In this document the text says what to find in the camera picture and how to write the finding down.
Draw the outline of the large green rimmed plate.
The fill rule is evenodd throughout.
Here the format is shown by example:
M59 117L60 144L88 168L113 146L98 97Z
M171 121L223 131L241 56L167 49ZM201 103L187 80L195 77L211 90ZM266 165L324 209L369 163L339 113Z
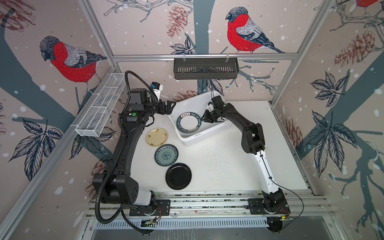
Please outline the large green rimmed plate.
M177 129L184 134L196 132L202 124L201 117L193 112L181 114L176 121Z

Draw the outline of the teal patterned small plate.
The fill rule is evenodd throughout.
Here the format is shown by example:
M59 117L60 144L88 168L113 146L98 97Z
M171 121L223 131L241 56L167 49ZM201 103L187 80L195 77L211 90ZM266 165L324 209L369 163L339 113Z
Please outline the teal patterned small plate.
M162 167L173 165L179 157L178 149L171 144L160 146L155 152L155 162Z

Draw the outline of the black round plate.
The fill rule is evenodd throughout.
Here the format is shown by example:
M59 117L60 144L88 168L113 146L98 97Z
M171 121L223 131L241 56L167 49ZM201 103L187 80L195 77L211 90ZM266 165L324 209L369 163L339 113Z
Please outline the black round plate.
M185 189L192 180L191 169L183 163L171 165L166 172L167 185L176 191Z

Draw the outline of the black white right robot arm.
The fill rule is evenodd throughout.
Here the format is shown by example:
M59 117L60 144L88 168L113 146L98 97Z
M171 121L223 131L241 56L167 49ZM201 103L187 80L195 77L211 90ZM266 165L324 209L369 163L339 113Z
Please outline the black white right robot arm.
M262 184L264 211L269 214L281 212L289 215L291 211L283 193L283 187L276 183L266 160L265 138L262 125L255 124L246 119L232 104L224 103L220 96L214 97L208 103L202 121L213 124L223 118L232 122L240 130L242 133L242 149L245 153L251 154L256 163Z

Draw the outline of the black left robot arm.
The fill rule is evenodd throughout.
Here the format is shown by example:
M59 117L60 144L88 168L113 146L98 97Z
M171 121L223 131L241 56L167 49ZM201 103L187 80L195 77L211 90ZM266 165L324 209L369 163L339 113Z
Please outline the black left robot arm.
M130 92L119 115L121 134L113 158L105 171L96 174L92 184L97 191L95 205L150 206L156 204L155 194L143 190L131 177L131 165L139 139L155 114L170 115L176 102L162 101L154 92L140 88Z

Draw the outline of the white plastic bin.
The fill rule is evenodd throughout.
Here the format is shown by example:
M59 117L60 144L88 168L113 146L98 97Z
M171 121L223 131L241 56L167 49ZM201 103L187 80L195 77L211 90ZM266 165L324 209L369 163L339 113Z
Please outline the white plastic bin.
M193 112L198 114L202 119L205 110L207 109L208 103L211 101L212 97L219 95L219 92L213 91L212 94L204 93L176 103L176 106L174 107L172 114L169 115L169 118L171 119L172 124L176 129L178 138L181 140L184 146L189 147L194 145L229 129L232 126L232 123L228 120L225 120L222 123L205 123L202 121L201 127L194 133L184 134L177 129L176 121L181 114L185 112Z

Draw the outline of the yellow translucent plate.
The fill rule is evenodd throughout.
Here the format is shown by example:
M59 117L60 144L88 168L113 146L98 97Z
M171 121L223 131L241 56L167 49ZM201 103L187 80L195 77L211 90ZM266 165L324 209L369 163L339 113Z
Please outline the yellow translucent plate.
M168 140L168 132L163 128L150 130L146 135L146 143L151 147L159 147Z

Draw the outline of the white mesh wall shelf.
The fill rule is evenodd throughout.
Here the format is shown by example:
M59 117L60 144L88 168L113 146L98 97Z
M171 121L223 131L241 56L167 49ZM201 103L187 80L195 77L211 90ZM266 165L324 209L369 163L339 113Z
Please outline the white mesh wall shelf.
M121 93L126 88L123 73L113 73L107 77L106 83L96 94L96 99L76 127L76 132L81 137L100 137Z

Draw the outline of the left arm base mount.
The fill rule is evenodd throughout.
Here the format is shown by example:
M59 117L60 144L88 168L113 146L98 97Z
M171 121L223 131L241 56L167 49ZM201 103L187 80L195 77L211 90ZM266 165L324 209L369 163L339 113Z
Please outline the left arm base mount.
M148 206L138 206L130 209L130 217L168 216L170 214L170 200L151 201Z

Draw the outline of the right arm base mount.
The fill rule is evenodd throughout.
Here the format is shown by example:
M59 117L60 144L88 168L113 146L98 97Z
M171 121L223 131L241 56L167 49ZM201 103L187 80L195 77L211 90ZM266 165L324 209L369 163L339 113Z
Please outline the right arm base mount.
M246 207L252 215L289 215L291 213L286 199L282 201L270 199L248 199Z

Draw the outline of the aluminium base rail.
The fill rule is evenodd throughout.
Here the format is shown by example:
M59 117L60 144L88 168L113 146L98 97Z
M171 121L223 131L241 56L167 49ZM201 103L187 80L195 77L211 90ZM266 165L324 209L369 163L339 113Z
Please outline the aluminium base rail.
M324 196L316 196L310 190L296 191L295 194L290 191L284 191L290 215L302 216L335 216L331 205ZM254 211L251 200L259 203L262 207L264 196L260 191L242 191L235 193L224 192L186 192L176 194L171 192L158 192L155 194L157 201L169 200L168 206L170 217L187 216L207 216L207 217L225 217L225 216L249 216Z

